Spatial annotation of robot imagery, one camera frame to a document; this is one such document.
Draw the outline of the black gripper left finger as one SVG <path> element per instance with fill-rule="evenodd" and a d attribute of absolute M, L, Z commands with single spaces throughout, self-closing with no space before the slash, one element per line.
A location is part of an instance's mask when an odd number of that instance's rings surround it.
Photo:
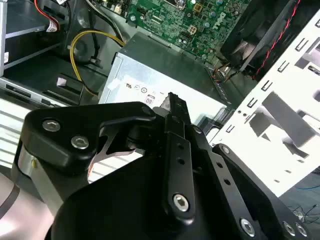
<path fill-rule="evenodd" d="M 31 111 L 14 160 L 56 217 L 77 191 L 135 160 L 153 157 L 192 167 L 186 102 L 169 93 L 160 110 L 136 102 Z"/>

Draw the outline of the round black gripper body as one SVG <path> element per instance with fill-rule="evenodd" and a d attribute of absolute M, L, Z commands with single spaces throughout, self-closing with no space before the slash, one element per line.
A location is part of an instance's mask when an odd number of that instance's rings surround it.
<path fill-rule="evenodd" d="M 194 184 L 189 162 L 137 159 L 70 196 L 53 240 L 238 240 L 215 190 Z"/>

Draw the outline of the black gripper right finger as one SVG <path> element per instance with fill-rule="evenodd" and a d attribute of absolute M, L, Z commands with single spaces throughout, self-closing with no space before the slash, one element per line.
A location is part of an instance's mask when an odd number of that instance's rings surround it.
<path fill-rule="evenodd" d="M 186 127 L 193 160 L 200 164 L 205 191 L 213 187 L 220 212 L 217 236 L 222 240 L 311 240 L 310 231 L 296 215 L 226 145 L 211 147 L 195 125 Z"/>

